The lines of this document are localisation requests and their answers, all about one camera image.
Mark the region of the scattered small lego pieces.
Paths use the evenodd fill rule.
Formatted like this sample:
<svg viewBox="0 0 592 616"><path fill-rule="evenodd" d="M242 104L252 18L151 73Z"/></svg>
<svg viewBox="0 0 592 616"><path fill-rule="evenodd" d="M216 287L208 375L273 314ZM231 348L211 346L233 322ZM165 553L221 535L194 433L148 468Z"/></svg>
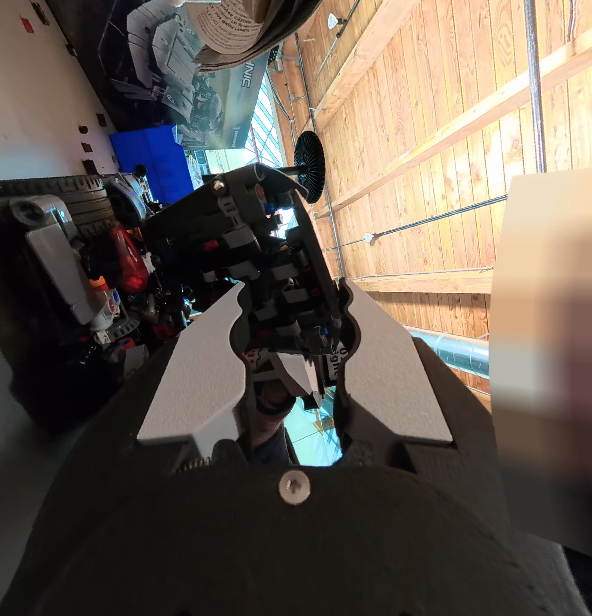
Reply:
<svg viewBox="0 0 592 616"><path fill-rule="evenodd" d="M26 1L19 12L25 53L23 84L30 86L32 177L113 173L116 168L110 134L114 125L84 72L76 47L62 31L47 1Z"/></svg>

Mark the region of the black pole with pleated disc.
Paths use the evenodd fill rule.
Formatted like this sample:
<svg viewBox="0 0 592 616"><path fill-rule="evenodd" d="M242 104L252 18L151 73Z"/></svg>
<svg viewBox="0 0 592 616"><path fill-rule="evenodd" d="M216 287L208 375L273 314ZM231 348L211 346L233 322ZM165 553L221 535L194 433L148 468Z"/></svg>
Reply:
<svg viewBox="0 0 592 616"><path fill-rule="evenodd" d="M307 203L317 203L326 185L326 160L322 142L314 131L304 131L295 144L293 155L294 165L279 167L279 171L296 178L298 184L304 187Z"/></svg>

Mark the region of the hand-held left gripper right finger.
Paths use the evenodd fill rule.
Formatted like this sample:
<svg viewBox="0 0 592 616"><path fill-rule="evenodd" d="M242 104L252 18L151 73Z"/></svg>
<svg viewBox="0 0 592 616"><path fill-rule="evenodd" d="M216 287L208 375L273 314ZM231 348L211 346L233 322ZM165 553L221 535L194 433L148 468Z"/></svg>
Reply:
<svg viewBox="0 0 592 616"><path fill-rule="evenodd" d="M339 281L341 342L335 419L342 437L373 445L448 445L453 438L408 330L354 281Z"/></svg>

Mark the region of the blue plastic bin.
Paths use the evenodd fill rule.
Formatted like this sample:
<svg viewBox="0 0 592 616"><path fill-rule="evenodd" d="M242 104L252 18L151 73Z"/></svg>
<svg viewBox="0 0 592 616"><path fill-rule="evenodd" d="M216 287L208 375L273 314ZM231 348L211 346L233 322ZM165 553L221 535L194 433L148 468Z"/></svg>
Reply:
<svg viewBox="0 0 592 616"><path fill-rule="evenodd" d="M146 167L146 178L153 197L173 204L195 189L183 147L175 139L176 126L160 126L114 133L109 136L123 172Z"/></svg>

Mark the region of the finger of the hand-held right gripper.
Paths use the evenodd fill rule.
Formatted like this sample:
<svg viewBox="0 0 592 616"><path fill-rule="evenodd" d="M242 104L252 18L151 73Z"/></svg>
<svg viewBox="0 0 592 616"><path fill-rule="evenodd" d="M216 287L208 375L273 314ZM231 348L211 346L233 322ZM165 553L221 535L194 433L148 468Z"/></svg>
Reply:
<svg viewBox="0 0 592 616"><path fill-rule="evenodd" d="M272 354L273 380L281 381L292 396L319 394L315 364L300 354Z"/></svg>

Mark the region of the silver metal pipe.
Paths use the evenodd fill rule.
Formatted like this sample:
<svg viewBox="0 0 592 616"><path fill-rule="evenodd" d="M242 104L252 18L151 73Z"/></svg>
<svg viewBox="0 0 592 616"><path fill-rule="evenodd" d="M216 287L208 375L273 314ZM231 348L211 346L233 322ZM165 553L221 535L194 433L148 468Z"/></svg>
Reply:
<svg viewBox="0 0 592 616"><path fill-rule="evenodd" d="M536 2L523 1L536 172L547 172Z"/></svg>

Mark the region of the grey and black lego door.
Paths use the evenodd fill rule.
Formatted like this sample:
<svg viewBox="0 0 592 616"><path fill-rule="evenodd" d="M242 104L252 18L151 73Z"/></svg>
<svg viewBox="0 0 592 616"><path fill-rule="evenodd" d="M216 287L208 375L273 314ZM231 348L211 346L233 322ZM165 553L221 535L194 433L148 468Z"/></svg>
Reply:
<svg viewBox="0 0 592 616"><path fill-rule="evenodd" d="M306 209L308 191L255 163L211 178L149 217L143 238L169 288L206 312L237 282L253 348L330 355L338 288Z"/></svg>

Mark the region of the silver ventilation duct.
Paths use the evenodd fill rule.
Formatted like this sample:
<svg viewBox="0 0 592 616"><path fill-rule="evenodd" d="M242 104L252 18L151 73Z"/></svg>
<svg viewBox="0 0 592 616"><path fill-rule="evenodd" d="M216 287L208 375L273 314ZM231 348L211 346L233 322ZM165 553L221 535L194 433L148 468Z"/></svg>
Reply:
<svg viewBox="0 0 592 616"><path fill-rule="evenodd" d="M404 328L412 337L423 340L450 368L490 379L488 340L407 325Z"/></svg>

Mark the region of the lego set box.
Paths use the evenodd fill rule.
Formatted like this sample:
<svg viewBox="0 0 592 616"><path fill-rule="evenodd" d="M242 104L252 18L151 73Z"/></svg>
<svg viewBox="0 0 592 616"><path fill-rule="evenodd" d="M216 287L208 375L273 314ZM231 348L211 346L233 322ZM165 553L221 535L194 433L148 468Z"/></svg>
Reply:
<svg viewBox="0 0 592 616"><path fill-rule="evenodd" d="M268 54L202 73L175 1L46 1L118 132L177 126L186 150L243 149Z"/></svg>

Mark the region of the person's right hand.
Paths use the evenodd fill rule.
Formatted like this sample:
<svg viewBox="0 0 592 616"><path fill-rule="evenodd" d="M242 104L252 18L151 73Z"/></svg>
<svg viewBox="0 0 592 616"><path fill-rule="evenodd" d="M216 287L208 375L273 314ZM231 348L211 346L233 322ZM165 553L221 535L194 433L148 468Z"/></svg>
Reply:
<svg viewBox="0 0 592 616"><path fill-rule="evenodd" d="M284 434L284 420L292 412L296 398L282 381L258 383L255 394L255 410L251 419L251 443L253 451L266 445L276 435Z"/></svg>

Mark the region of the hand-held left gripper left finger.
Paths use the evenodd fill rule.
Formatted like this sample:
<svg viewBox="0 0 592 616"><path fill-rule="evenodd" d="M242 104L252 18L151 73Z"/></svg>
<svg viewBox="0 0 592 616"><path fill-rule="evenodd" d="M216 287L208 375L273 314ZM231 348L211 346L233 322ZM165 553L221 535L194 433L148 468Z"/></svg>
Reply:
<svg viewBox="0 0 592 616"><path fill-rule="evenodd" d="M237 406L246 392L246 366L232 348L231 331L243 315L236 283L178 337L137 434L142 445L192 442L211 455L221 440L240 435Z"/></svg>

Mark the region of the ceiling spotlight on black rod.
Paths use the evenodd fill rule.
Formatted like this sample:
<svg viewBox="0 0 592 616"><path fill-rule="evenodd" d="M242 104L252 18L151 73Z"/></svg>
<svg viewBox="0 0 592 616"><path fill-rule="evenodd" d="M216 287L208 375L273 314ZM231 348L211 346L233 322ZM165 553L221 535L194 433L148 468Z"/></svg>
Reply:
<svg viewBox="0 0 592 616"><path fill-rule="evenodd" d="M338 28L335 34L336 39L339 39L344 34L344 31L346 30L347 25L350 23L359 3L360 1L354 2L347 17L345 18L338 17L334 13L329 14L328 19L327 19L327 26L329 30L336 30Z"/></svg>
<svg viewBox="0 0 592 616"><path fill-rule="evenodd" d="M408 224L405 224L405 225L402 225L402 226L399 226L399 227L391 228L391 229L385 230L383 232L376 232L376 233L373 233L373 234L367 233L367 234L364 235L363 241L365 241L367 243L372 243L373 241L375 241L378 238L381 238L383 236L392 235L392 234L399 233L399 232L402 232L402 231L405 231L405 230L410 230L410 229L416 228L416 227L426 226L426 225L432 224L434 222L439 222L441 220L453 218L454 216L460 216L460 215L466 214L468 212L472 212L472 211L475 211L475 210L479 210L481 208L489 207L489 206L492 206L494 204L502 203L502 202L507 201L507 200L508 200L508 195L502 195L502 196L498 196L498 197L495 197L495 198L487 199L485 201L474 203L474 204L471 204L469 206L464 206L464 207L461 207L461 208L459 208L457 210L448 211L448 212L445 212L445 213L442 213L442 214L437 214L436 216L432 216L432 217L427 218L427 219L418 220L418 221L411 222L411 223L408 223Z"/></svg>

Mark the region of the grey lego car model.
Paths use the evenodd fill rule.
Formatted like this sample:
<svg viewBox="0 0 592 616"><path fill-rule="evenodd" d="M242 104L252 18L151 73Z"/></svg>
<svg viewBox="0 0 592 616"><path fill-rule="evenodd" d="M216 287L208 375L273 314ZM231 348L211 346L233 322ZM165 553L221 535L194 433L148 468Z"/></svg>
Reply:
<svg viewBox="0 0 592 616"><path fill-rule="evenodd" d="M0 181L0 283L14 334L13 392L31 404L50 384L64 397L110 396L133 337L154 350L186 327L188 295L206 308L205 240L227 221L205 185L153 212L125 177Z"/></svg>

